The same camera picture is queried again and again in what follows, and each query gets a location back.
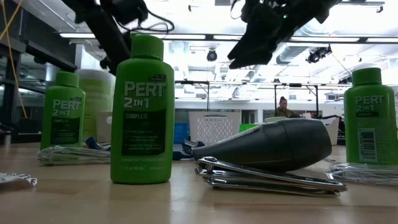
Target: white basket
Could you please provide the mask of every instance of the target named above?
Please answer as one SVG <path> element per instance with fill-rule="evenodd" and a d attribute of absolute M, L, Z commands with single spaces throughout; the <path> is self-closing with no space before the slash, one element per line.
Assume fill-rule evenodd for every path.
<path fill-rule="evenodd" d="M 240 112 L 189 112 L 191 141 L 213 144 L 239 133 Z"/>

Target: wooden table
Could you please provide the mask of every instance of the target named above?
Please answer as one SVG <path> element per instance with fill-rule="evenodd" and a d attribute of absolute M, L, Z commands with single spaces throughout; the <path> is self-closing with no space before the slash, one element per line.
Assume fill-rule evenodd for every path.
<path fill-rule="evenodd" d="M 188 161 L 173 163 L 170 182 L 116 185 L 109 165 L 38 166 L 37 146 L 0 146 L 0 172 L 38 178 L 33 189 L 0 185 L 1 223 L 398 223 L 398 187 L 348 184 L 339 198 L 215 190 Z M 332 159 L 344 155 L 336 147 Z M 300 172 L 324 177 L 325 166 Z"/>

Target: bottle cap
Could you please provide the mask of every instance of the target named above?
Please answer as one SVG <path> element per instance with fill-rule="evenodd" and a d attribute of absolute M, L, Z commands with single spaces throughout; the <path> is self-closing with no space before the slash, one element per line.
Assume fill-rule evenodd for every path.
<path fill-rule="evenodd" d="M 380 68 L 364 68 L 353 72 L 353 85 L 381 84 Z"/>
<path fill-rule="evenodd" d="M 55 84 L 79 87 L 79 76 L 72 72 L 57 72 Z"/>
<path fill-rule="evenodd" d="M 153 35 L 133 34 L 131 36 L 131 57 L 150 56 L 163 60 L 163 40 Z"/>

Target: person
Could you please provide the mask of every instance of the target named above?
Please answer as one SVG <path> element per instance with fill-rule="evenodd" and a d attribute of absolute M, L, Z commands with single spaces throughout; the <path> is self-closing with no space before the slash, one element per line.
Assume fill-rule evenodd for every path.
<path fill-rule="evenodd" d="M 284 116 L 286 118 L 299 118 L 300 115 L 287 109 L 287 100 L 283 96 L 279 100 L 279 107 L 276 110 L 276 116 Z"/>

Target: green shampoo bottle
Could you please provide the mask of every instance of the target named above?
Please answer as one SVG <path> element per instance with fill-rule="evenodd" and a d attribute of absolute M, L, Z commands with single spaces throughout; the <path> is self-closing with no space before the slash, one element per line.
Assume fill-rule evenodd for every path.
<path fill-rule="evenodd" d="M 381 83 L 380 68 L 357 70 L 344 93 L 347 162 L 398 165 L 394 90 Z"/>
<path fill-rule="evenodd" d="M 45 93 L 40 149 L 49 146 L 81 147 L 85 98 L 76 74 L 57 73 L 55 85 L 48 87 Z"/>
<path fill-rule="evenodd" d="M 111 179 L 119 184 L 168 181 L 174 139 L 174 70 L 163 62 L 164 44 L 135 35 L 131 59 L 116 73 Z"/>

